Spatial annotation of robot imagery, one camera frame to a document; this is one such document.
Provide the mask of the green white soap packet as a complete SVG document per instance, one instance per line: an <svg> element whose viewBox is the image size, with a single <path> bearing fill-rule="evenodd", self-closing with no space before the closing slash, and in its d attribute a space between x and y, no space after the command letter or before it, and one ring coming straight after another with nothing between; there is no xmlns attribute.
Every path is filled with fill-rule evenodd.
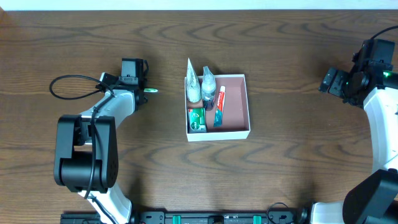
<svg viewBox="0 0 398 224"><path fill-rule="evenodd" d="M206 132L206 114L204 108L190 108L188 112L188 132L205 133Z"/></svg>

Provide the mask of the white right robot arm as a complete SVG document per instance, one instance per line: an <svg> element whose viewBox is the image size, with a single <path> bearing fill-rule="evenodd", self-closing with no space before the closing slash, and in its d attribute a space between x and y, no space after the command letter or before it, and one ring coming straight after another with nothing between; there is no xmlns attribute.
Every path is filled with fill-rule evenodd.
<svg viewBox="0 0 398 224"><path fill-rule="evenodd" d="M312 205L310 223L397 223L397 74L368 68L344 79L340 96L354 93L369 120L371 175L340 202Z"/></svg>

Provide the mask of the white conditioner tube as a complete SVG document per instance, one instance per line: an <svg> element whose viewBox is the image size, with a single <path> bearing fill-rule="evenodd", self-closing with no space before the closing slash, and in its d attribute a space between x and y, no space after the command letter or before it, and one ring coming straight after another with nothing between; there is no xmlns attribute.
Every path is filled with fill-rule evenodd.
<svg viewBox="0 0 398 224"><path fill-rule="evenodd" d="M190 59L187 62L187 74L186 74L186 94L187 100L191 103L197 103L201 100L201 90L198 77L192 66Z"/></svg>

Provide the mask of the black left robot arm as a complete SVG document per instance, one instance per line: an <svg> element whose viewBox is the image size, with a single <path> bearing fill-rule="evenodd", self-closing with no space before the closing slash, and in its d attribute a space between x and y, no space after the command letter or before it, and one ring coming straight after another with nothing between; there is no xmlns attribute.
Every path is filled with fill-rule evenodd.
<svg viewBox="0 0 398 224"><path fill-rule="evenodd" d="M58 120L54 179L89 201L101 223L139 223L132 202L116 182L116 129L147 102L146 74L103 73L96 82L96 91L104 97L90 109Z"/></svg>

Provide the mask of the green red toothpaste tube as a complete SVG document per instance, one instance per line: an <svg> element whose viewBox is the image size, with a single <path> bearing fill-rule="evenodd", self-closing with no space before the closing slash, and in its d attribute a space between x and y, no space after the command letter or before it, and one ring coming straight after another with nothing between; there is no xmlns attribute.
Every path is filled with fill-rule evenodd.
<svg viewBox="0 0 398 224"><path fill-rule="evenodd" d="M216 105L215 118L214 118L214 125L213 125L214 127L222 126L225 93L226 93L226 87L220 86L217 105Z"/></svg>

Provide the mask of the green white toothbrush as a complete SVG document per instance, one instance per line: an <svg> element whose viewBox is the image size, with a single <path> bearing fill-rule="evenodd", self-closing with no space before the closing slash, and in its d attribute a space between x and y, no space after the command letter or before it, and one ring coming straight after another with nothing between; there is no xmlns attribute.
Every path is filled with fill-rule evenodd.
<svg viewBox="0 0 398 224"><path fill-rule="evenodd" d="M144 93L157 93L158 89L155 88L145 88Z"/></svg>

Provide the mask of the clear spray bottle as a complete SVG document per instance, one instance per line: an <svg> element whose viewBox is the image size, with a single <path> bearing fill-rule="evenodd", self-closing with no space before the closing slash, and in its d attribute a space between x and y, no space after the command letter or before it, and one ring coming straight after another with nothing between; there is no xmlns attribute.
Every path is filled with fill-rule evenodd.
<svg viewBox="0 0 398 224"><path fill-rule="evenodd" d="M203 78L201 83L201 98L203 107L211 111L215 103L216 80L208 66L203 67Z"/></svg>

